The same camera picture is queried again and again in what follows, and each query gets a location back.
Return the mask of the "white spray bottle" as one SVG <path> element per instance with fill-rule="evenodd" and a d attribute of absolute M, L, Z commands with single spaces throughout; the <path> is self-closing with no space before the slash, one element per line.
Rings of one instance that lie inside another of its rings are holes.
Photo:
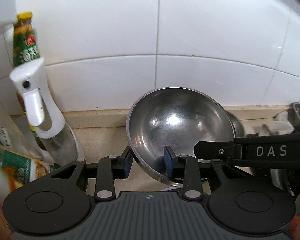
<path fill-rule="evenodd" d="M 15 67 L 9 75 L 23 99 L 29 124 L 39 138 L 56 136 L 65 126 L 65 118 L 52 98 L 43 57 Z"/>

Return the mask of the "white round turntable tray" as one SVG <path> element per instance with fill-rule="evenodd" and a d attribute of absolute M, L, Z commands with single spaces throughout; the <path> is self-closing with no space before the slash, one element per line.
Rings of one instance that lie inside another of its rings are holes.
<path fill-rule="evenodd" d="M 13 120 L 28 142 L 45 161 L 63 166 L 77 159 L 85 159 L 83 149 L 72 128 L 65 123 L 64 128 L 52 138 L 36 138 L 30 130 L 26 117 Z"/>

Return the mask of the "yellow cap green label bottle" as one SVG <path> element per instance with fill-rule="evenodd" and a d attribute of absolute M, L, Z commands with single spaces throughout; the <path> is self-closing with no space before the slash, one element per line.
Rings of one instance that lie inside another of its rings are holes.
<path fill-rule="evenodd" d="M 40 58 L 36 37 L 32 27 L 31 11 L 17 15 L 17 23 L 13 30 L 13 68 Z"/>

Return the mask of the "grey rag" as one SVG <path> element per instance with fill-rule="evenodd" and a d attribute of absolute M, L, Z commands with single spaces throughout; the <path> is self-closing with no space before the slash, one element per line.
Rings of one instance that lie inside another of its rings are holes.
<path fill-rule="evenodd" d="M 294 127 L 288 120 L 288 111 L 283 111 L 276 115 L 272 122 L 263 124 L 258 136 L 285 135 L 291 134 L 293 131 Z"/>

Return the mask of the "large steel bowl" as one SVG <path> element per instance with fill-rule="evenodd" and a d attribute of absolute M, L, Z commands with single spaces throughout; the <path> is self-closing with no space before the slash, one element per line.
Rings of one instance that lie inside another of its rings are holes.
<path fill-rule="evenodd" d="M 234 126 L 226 110 L 210 96 L 190 88 L 164 87 L 140 97 L 126 119 L 127 140 L 138 165 L 153 179 L 181 187 L 168 177 L 164 147 L 176 155 L 194 155 L 200 141 L 229 142 Z"/>

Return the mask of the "seasoning packet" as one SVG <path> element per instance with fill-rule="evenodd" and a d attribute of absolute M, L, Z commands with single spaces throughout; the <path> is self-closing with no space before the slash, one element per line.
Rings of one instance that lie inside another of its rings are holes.
<path fill-rule="evenodd" d="M 10 191 L 14 191 L 57 168 L 53 163 L 48 163 L 42 159 L 31 158 L 8 150 L 4 150 L 0 166 L 8 177 Z"/>

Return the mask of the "dark liquid clear bottle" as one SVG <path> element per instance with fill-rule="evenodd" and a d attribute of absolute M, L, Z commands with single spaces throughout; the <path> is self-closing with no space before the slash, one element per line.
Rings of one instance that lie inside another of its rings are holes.
<path fill-rule="evenodd" d="M 17 153 L 23 153 L 22 134 L 0 103 L 0 143 Z"/>

